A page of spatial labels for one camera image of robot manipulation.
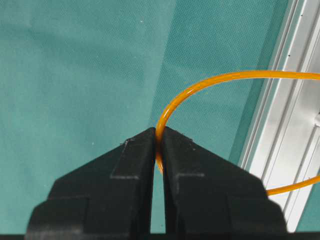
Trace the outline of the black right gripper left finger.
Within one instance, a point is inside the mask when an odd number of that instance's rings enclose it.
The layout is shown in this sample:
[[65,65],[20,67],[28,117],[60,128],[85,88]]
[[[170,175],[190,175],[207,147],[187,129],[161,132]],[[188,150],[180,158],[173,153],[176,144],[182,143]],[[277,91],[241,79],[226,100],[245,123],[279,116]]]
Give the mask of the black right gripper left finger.
[[58,178],[27,235],[148,235],[155,166],[153,127]]

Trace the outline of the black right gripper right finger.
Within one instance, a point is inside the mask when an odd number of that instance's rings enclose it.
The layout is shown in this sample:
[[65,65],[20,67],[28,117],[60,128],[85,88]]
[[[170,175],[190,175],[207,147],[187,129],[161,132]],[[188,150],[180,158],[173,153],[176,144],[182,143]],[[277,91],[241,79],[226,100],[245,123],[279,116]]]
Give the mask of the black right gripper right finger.
[[165,230],[177,235],[282,235],[262,181],[169,127],[161,151]]

